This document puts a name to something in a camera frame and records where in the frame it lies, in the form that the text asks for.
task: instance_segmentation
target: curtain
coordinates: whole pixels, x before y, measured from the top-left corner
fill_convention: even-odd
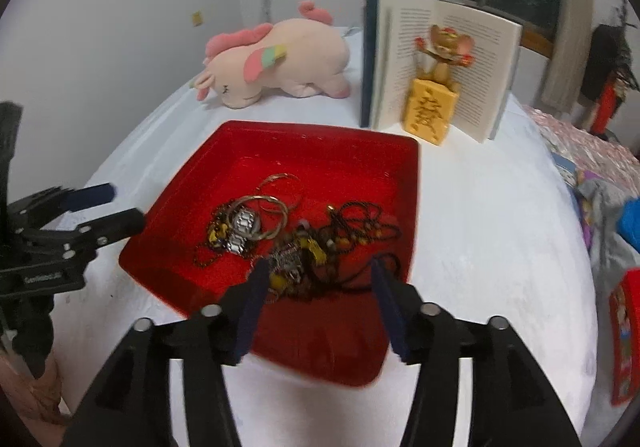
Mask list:
[[[592,16],[593,0],[560,0],[554,52],[536,107],[555,116],[572,110],[589,56]]]

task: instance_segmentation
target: unicorn plush toy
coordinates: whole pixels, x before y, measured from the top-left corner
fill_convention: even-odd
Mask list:
[[[210,89],[234,109],[257,102],[262,88],[280,88],[298,97],[349,96],[351,87],[342,74],[349,47],[331,26],[331,14],[312,1],[301,2],[298,11],[304,19],[211,38],[205,70],[193,81],[198,100],[207,98]]]

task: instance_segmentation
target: floral bedspread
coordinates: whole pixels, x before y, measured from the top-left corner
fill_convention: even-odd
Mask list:
[[[606,142],[532,107],[523,106],[536,123],[550,151],[640,196],[640,163],[626,147]]]

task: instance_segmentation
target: bangle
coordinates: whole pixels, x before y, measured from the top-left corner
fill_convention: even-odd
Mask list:
[[[282,214],[282,219],[274,229],[271,229],[270,231],[265,231],[260,234],[255,234],[255,233],[252,234],[252,233],[246,233],[245,231],[242,231],[240,229],[236,229],[233,226],[233,224],[231,224],[230,216],[231,214],[233,214],[236,208],[238,208],[240,205],[246,202],[250,202],[253,200],[264,200],[264,201],[273,203],[274,205],[277,205],[280,208],[278,212]],[[249,241],[261,241],[263,239],[273,239],[274,237],[276,237],[280,233],[280,231],[287,226],[288,214],[289,214],[289,209],[287,208],[287,205],[281,202],[279,199],[274,198],[273,196],[254,194],[253,196],[242,196],[241,198],[238,198],[226,208],[226,224],[228,224],[228,227],[230,229],[233,229],[233,232],[235,234],[238,234],[238,236],[244,237],[244,239],[248,239]]]
[[[282,180],[285,178],[296,180],[300,183],[300,185],[302,185],[302,192],[300,193],[300,196],[298,197],[298,199],[295,201],[295,203],[287,207],[288,212],[293,212],[294,210],[296,210],[296,208],[298,208],[298,205],[300,205],[300,202],[302,201],[304,191],[305,191],[305,185],[302,183],[302,180],[298,178],[296,175],[289,174],[288,172],[281,172],[278,174],[272,174],[271,176],[267,176],[267,178],[265,178],[264,180],[262,180],[262,182],[260,182],[260,185],[257,186],[257,188],[255,189],[255,192],[256,194],[259,194],[260,190],[265,185],[268,185],[269,183],[274,183],[278,180]],[[265,212],[270,212],[271,214],[277,214],[278,212],[280,212],[280,210],[276,210],[274,208],[264,208],[259,203],[258,203],[258,207],[260,207],[260,210],[264,210]]]

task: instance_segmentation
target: black robotic claw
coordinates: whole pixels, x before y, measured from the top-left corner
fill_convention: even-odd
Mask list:
[[[222,365],[247,353],[269,287],[261,259],[246,283],[186,321],[139,319],[84,395],[63,447],[169,447],[169,359],[183,359],[184,405],[192,447],[239,447]]]
[[[109,184],[55,187],[7,205],[9,162],[21,112],[15,104],[0,102],[0,339],[37,378],[53,343],[53,294],[83,288],[84,270],[96,250],[140,233],[145,218],[132,208],[72,231],[41,230],[65,212],[111,202],[115,190]]]
[[[240,447],[221,365],[248,351],[269,284],[260,260],[247,283],[187,321],[138,320],[85,395],[62,447],[165,447],[172,435],[168,360],[184,359],[192,447]],[[460,357],[474,361],[471,447],[579,447],[574,428],[540,366],[503,317],[481,325],[424,303],[374,260],[371,284],[394,351],[420,364],[401,447],[450,447]]]
[[[558,395],[507,319],[454,319],[376,260],[371,286],[392,348],[405,363],[420,364],[401,447],[452,445],[461,357],[474,366],[470,447],[580,446]]]

